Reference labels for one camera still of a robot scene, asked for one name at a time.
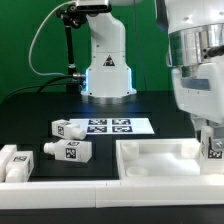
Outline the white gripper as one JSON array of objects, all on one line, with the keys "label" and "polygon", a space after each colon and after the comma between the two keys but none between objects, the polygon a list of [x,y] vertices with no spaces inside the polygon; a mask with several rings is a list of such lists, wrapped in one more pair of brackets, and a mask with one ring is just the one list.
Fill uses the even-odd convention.
[{"label": "white gripper", "polygon": [[[224,123],[223,63],[202,64],[197,67],[195,77],[183,77],[181,70],[175,68],[172,70],[172,81],[178,107],[192,114],[196,138],[201,137],[204,119]],[[214,129],[212,149],[224,151],[224,127]]]}]

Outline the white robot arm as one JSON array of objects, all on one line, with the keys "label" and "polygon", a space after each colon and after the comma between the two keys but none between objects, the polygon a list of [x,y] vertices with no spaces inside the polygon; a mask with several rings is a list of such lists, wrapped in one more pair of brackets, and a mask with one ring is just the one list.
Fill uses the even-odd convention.
[{"label": "white robot arm", "polygon": [[[188,112],[196,137],[224,151],[224,0],[154,0],[168,33],[167,65],[178,107]],[[92,63],[82,94],[119,100],[136,91],[125,59],[125,28],[111,15],[126,0],[77,0],[75,11],[91,29]]]}]

